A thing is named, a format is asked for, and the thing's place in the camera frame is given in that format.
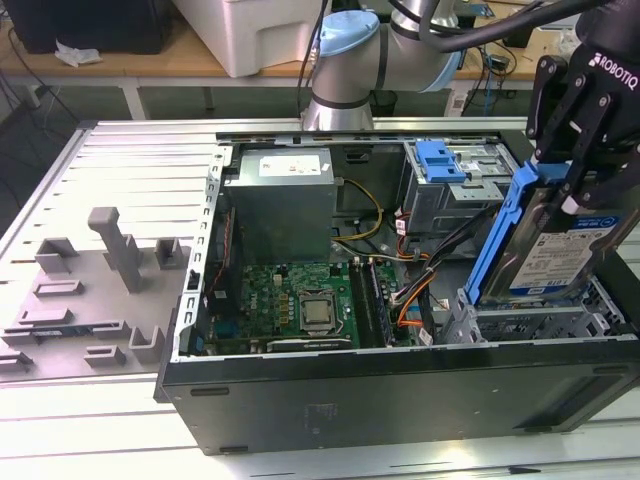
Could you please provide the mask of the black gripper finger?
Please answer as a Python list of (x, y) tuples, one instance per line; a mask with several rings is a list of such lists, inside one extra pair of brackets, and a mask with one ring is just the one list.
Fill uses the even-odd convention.
[(564, 213), (597, 210), (639, 185), (639, 118), (618, 95), (586, 101), (570, 124), (579, 132), (562, 190)]
[(534, 158), (540, 163), (569, 159), (570, 141), (577, 136), (569, 126), (588, 85), (582, 67), (571, 69), (560, 56), (542, 56), (537, 64), (525, 134), (535, 141)]

